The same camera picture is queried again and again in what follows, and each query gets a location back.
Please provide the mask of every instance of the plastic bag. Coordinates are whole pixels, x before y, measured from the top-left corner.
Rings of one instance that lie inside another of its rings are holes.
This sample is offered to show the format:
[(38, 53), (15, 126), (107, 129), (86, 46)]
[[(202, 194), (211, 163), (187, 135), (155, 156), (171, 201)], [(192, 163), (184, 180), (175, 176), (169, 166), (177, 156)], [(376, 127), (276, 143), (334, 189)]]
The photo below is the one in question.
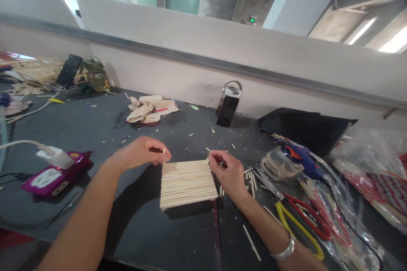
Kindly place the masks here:
[(395, 228), (407, 235), (407, 135), (390, 130), (359, 129), (335, 148), (334, 166)]
[[(382, 259), (384, 255), (383, 248), (376, 242), (373, 236), (368, 232), (361, 220), (355, 216), (350, 206), (345, 204), (338, 187), (333, 183), (330, 176), (325, 175), (324, 179), (328, 181), (335, 198), (340, 205), (340, 209), (356, 228), (358, 234), (368, 242), (369, 246)], [(327, 187), (306, 176), (300, 179), (300, 184), (305, 190), (308, 198), (314, 207), (318, 210), (320, 217), (328, 224), (332, 239), (320, 243), (326, 248), (332, 258), (341, 266), (343, 270), (351, 271), (376, 271), (379, 270), (380, 263), (375, 254), (351, 231), (340, 214), (335, 201)]]

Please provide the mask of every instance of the red scissor handle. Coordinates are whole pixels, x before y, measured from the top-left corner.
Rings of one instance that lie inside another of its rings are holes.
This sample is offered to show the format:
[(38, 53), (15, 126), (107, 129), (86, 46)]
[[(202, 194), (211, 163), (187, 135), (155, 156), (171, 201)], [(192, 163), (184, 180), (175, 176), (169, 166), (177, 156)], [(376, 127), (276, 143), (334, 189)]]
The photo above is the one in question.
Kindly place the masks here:
[[(305, 222), (311, 227), (311, 229), (314, 230), (314, 232), (324, 241), (329, 241), (331, 240), (331, 233), (326, 227), (325, 222), (322, 220), (322, 218), (308, 205), (306, 205), (304, 202), (301, 200), (298, 200), (295, 197), (292, 197), (286, 193), (284, 193), (284, 196), (288, 199), (288, 202), (291, 204), (291, 206), (294, 208), (294, 210), (305, 220)], [(304, 207), (307, 209), (308, 212), (310, 212), (311, 215), (315, 217), (317, 222), (321, 224), (322, 231), (320, 231), (311, 221), (309, 221), (308, 217), (305, 216), (304, 212), (301, 211), (301, 209), (298, 208), (298, 206), (295, 205), (295, 203), (298, 203), (300, 206)]]

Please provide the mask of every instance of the silver bracelet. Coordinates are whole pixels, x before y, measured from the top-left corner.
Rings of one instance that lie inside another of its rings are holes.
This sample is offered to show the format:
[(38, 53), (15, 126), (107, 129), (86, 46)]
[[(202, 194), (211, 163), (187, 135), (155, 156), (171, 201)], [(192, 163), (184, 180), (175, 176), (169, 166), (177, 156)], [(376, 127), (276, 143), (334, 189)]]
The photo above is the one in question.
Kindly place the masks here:
[(280, 254), (270, 254), (271, 257), (275, 260), (275, 261), (284, 261), (287, 258), (289, 258), (291, 256), (291, 254), (294, 252), (294, 242), (295, 242), (295, 237), (291, 234), (291, 232), (288, 232), (290, 235), (290, 243), (288, 244), (288, 247), (281, 252)]

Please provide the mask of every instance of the fluorescent light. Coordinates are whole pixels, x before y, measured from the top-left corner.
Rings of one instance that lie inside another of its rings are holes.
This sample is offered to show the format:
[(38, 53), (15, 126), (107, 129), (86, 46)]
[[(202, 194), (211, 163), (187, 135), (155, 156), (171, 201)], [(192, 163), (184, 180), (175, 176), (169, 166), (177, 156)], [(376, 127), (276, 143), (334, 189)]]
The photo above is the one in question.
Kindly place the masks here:
[(365, 24), (365, 26), (363, 28), (360, 29), (360, 31), (352, 38), (352, 40), (350, 42), (348, 42), (348, 44), (353, 44), (355, 43), (355, 41), (357, 41), (364, 32), (366, 32), (368, 30), (368, 28), (371, 27), (371, 25), (373, 24), (373, 22), (375, 22), (377, 19), (377, 17), (370, 19), (368, 23)]
[(396, 53), (407, 44), (407, 26), (398, 32), (388, 43), (379, 49), (380, 52)]

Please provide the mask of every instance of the person's left hand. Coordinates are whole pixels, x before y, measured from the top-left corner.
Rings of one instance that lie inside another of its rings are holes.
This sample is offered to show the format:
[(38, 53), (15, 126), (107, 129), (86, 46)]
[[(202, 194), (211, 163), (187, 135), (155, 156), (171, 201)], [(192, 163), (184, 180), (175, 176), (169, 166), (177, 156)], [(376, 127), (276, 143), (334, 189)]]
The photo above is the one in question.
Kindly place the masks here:
[(115, 152), (105, 161), (104, 165), (123, 172), (148, 162), (152, 162), (154, 165), (163, 164), (170, 158), (171, 153), (164, 143), (143, 135)]

